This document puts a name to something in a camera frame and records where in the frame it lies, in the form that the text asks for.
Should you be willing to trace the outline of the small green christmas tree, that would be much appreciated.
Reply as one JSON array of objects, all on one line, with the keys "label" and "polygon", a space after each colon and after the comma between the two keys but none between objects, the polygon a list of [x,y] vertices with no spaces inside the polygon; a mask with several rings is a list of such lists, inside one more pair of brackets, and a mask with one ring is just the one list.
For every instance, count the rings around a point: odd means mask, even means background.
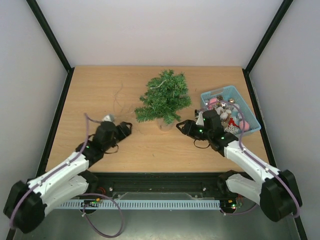
[{"label": "small green christmas tree", "polygon": [[142,106],[134,110],[137,122],[157,121],[162,131],[170,130],[175,121],[180,121],[177,114],[192,105],[186,77],[183,72],[163,70],[157,77],[146,84],[146,92],[139,97]]}]

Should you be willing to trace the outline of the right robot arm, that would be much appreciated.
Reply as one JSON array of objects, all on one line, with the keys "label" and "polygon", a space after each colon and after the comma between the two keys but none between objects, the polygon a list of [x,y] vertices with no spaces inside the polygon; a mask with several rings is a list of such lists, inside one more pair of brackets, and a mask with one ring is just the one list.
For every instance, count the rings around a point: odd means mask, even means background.
[{"label": "right robot arm", "polygon": [[240,139],[224,131],[220,116],[215,110],[198,114],[197,120],[185,120],[176,124],[178,130],[195,141],[208,141],[208,145],[223,157],[241,167],[250,178],[233,170],[227,171],[218,183],[218,191],[229,196],[239,194],[260,206],[273,222],[300,214],[302,199],[294,174],[281,171],[261,160]]}]

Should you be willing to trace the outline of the clear string lights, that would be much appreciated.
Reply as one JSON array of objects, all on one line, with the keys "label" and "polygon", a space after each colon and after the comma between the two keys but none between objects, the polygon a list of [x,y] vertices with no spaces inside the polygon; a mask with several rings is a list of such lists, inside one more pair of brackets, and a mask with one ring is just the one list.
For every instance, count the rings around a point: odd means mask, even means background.
[{"label": "clear string lights", "polygon": [[121,81],[120,88],[112,93],[113,96],[113,103],[112,103],[112,110],[115,114],[115,119],[119,122],[131,122],[133,124],[133,130],[136,133],[141,135],[145,135],[139,127],[139,124],[136,120],[135,115],[135,107],[132,102],[127,103],[127,96],[123,93],[124,84]]}]

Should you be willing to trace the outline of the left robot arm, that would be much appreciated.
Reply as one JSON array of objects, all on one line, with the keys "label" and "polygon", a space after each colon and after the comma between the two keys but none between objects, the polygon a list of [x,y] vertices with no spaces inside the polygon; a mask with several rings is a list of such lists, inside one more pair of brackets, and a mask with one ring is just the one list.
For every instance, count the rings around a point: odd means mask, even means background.
[{"label": "left robot arm", "polygon": [[10,227],[29,233],[64,202],[93,192],[97,178],[88,169],[131,133],[129,122],[115,125],[112,121],[102,121],[95,133],[87,134],[84,142],[59,165],[27,182],[16,182],[3,209]]}]

